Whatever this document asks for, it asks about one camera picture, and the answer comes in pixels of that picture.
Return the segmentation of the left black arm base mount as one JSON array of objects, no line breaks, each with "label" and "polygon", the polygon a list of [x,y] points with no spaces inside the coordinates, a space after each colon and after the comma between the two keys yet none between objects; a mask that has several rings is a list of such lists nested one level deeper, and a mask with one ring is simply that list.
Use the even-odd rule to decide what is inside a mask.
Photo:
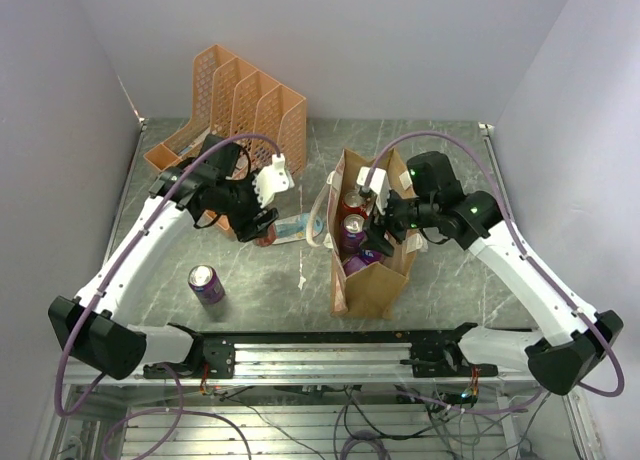
[{"label": "left black arm base mount", "polygon": [[182,362],[163,361],[143,367],[145,379],[170,379],[164,368],[168,365],[180,379],[231,379],[235,369],[236,350],[227,340],[204,339],[198,341]]}]

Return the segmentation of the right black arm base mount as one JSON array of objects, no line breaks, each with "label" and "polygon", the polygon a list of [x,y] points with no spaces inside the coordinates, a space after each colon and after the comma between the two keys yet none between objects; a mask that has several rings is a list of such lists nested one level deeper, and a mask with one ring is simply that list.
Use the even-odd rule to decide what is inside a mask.
[{"label": "right black arm base mount", "polygon": [[465,322],[449,330],[412,330],[403,334],[410,343],[409,358],[400,361],[410,366],[415,378],[496,377],[498,367],[493,364],[473,364],[462,353],[462,336],[476,323]]}]

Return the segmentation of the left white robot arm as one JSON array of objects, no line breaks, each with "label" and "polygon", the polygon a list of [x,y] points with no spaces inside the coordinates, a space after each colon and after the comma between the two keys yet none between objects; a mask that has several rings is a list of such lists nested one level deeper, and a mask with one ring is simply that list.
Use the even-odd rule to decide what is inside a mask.
[{"label": "left white robot arm", "polygon": [[164,170],[101,270],[74,298],[59,296],[51,303],[48,315],[63,349],[61,368],[74,358],[116,380],[161,362],[182,377],[202,369],[204,353],[195,346],[195,333],[175,325],[136,326],[133,314],[161,259],[205,212],[226,216],[240,242],[265,236],[277,219],[270,204],[293,186],[285,156],[277,151],[268,165],[235,179],[244,138],[211,137],[195,159]]}]

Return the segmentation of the red cola can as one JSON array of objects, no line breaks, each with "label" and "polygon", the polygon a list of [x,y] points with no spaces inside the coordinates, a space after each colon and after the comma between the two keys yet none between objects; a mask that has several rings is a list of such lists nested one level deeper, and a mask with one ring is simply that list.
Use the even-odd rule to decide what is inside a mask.
[{"label": "red cola can", "polygon": [[277,239],[277,232],[274,225],[270,225],[266,230],[266,233],[254,240],[254,244],[259,247],[268,247],[272,245]]},{"label": "red cola can", "polygon": [[350,215],[359,215],[367,218],[367,200],[362,197],[358,190],[349,190],[341,198],[340,218],[344,220]]}]

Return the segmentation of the orange plastic file organizer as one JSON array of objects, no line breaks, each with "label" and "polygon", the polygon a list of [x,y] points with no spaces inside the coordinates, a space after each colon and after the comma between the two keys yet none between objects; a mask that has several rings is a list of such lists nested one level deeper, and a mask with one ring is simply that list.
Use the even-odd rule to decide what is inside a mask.
[{"label": "orange plastic file organizer", "polygon": [[307,160],[307,99],[221,45],[193,61],[192,111],[187,124],[145,154],[158,173],[184,165],[204,148],[205,138],[258,133],[271,138],[292,175]]}]

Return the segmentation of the purple fanta can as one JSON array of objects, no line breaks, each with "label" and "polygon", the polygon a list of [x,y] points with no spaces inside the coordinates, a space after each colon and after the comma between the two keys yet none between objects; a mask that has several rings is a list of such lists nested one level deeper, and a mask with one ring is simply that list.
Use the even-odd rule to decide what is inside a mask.
[{"label": "purple fanta can", "polygon": [[382,262],[383,260],[384,256],[380,252],[363,249],[357,254],[351,255],[345,259],[342,263],[342,267],[345,275],[350,276],[373,263]]},{"label": "purple fanta can", "polygon": [[188,285],[203,305],[213,305],[225,297],[225,289],[215,269],[209,265],[197,265],[188,275]]},{"label": "purple fanta can", "polygon": [[365,239],[365,218],[360,214],[349,214],[341,223],[341,251],[345,254],[357,254]]}]

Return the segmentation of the aluminium frame rail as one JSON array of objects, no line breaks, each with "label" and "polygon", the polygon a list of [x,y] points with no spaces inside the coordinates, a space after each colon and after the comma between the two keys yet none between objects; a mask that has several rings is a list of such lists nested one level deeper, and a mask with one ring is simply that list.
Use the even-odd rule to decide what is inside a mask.
[{"label": "aluminium frame rail", "polygon": [[[471,377],[415,378],[410,366],[406,332],[330,332],[263,335],[258,332],[233,335],[208,334],[201,339],[227,340],[236,350],[231,379],[208,379],[218,385],[244,384],[338,384],[460,379]],[[496,377],[507,374],[530,378],[525,366],[512,367],[498,360],[471,360],[493,364]]]}]

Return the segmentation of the burlap canvas tote bag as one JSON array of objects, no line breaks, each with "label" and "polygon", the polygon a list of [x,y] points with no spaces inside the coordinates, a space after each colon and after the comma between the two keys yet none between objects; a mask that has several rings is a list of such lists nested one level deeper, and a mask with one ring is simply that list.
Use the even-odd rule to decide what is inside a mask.
[{"label": "burlap canvas tote bag", "polygon": [[331,252],[330,314],[334,317],[391,319],[393,306],[409,283],[412,265],[424,245],[415,230],[409,231],[401,244],[386,236],[394,253],[385,255],[364,247],[361,233],[347,235],[345,220],[349,215],[367,217],[373,213],[371,203],[358,207],[347,202],[347,196],[357,192],[358,176],[366,174],[372,164],[351,150],[343,150],[309,217],[313,221],[321,203],[327,203],[325,239],[318,242],[309,237],[307,242]]}]

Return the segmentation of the blue correction tape package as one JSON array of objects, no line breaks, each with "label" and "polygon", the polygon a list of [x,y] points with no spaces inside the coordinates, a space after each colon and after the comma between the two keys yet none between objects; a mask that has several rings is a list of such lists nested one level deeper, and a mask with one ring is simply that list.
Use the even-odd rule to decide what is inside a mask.
[{"label": "blue correction tape package", "polygon": [[[278,219],[274,224],[275,240],[273,241],[273,244],[280,245],[295,241],[306,241],[309,216],[309,213],[302,213]],[[323,230],[324,222],[319,216],[316,216],[312,224],[310,245],[319,246],[322,243],[322,241],[319,240],[319,237],[323,233]]]}]

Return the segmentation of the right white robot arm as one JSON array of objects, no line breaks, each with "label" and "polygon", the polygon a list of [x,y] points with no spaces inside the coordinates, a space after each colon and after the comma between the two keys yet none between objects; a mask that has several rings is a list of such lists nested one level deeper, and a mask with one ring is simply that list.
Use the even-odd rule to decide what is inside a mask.
[{"label": "right white robot arm", "polygon": [[458,339],[440,353],[448,373],[459,376],[475,364],[492,364],[528,371],[546,390],[566,395],[614,356],[623,320],[582,300],[548,269],[507,217],[502,198],[464,193],[449,158],[435,151],[409,159],[400,179],[413,196],[392,189],[378,165],[358,174],[361,193],[375,200],[364,224],[366,248],[389,256],[409,231],[435,228],[492,270],[538,326],[529,332],[461,326]]}]

